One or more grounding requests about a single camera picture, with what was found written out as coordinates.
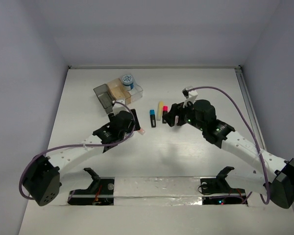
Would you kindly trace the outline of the blue white slime jar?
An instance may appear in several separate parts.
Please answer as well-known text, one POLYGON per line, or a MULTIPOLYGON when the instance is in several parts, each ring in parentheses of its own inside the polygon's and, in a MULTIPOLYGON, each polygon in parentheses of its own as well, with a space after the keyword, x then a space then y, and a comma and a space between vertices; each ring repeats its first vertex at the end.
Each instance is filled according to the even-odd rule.
POLYGON ((127 91, 134 88, 134 78, 131 74, 126 74, 121 78, 121 82, 127 91))

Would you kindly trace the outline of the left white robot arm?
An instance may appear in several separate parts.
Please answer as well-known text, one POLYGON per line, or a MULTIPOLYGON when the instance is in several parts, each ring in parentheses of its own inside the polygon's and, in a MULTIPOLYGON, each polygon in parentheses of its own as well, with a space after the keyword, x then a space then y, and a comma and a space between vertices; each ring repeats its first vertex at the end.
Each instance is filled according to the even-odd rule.
POLYGON ((34 200, 41 207, 51 203, 64 188, 61 179, 65 174, 86 160, 125 142, 139 129, 136 110, 121 110, 110 114, 109 122, 82 143, 54 147, 34 156, 19 181, 21 196, 34 200))

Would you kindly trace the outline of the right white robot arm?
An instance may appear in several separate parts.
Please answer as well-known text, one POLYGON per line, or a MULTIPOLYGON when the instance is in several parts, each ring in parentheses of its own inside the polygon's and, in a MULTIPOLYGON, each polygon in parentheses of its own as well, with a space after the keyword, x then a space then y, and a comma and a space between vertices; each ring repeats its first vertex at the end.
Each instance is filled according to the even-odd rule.
POLYGON ((207 100, 173 104, 163 119, 173 127, 189 124, 200 130, 206 141, 229 152, 250 166, 257 174, 239 177, 233 167, 225 167, 216 176, 216 187, 227 192, 243 188, 266 195, 277 206, 288 209, 294 202, 294 158, 287 161, 248 141, 229 124, 217 119, 215 107, 207 100))

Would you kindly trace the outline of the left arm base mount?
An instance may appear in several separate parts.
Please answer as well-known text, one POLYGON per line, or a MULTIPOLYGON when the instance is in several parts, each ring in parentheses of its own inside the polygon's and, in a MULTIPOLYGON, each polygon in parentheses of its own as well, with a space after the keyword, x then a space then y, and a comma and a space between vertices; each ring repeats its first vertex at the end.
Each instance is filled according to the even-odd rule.
POLYGON ((70 191, 67 203, 71 206, 112 206, 114 205, 115 178, 101 178, 90 167, 83 169, 92 179, 86 189, 70 191))

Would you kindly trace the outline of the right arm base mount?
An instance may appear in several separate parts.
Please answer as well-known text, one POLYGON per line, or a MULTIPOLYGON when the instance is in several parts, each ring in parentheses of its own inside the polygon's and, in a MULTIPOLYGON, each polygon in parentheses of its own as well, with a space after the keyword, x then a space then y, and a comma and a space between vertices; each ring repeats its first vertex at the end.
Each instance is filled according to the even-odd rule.
POLYGON ((202 205, 248 205, 242 188, 231 188, 226 181, 234 167, 227 166, 215 177, 201 178, 197 190, 202 195, 202 205))

